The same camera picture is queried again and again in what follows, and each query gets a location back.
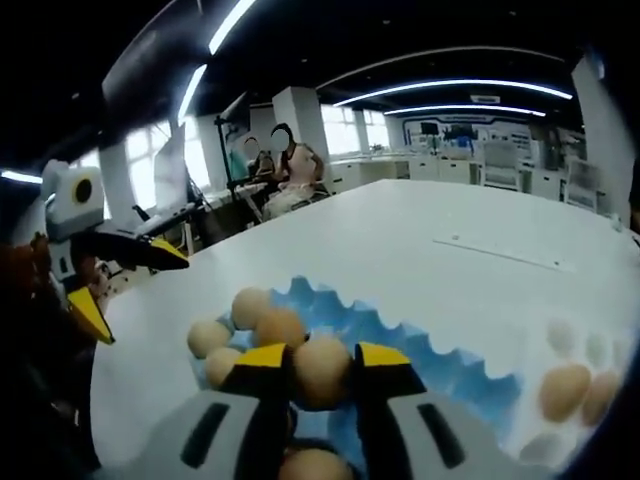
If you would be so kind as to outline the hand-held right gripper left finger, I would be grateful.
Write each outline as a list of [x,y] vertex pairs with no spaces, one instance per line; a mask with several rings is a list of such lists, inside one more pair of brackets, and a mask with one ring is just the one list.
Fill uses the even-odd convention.
[[289,439],[291,349],[238,357],[218,390],[160,422],[144,449],[146,479],[275,479]]

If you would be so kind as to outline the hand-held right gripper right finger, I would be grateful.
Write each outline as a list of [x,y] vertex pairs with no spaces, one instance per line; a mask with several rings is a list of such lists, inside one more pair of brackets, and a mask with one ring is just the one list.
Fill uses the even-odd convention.
[[353,395],[371,479],[505,477],[505,455],[488,426],[427,389],[400,351],[358,343]]

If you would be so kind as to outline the person's left hand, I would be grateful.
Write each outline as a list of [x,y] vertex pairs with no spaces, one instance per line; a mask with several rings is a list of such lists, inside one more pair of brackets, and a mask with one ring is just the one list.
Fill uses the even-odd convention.
[[28,244],[1,245],[1,300],[22,302],[51,289],[48,238],[37,232]]

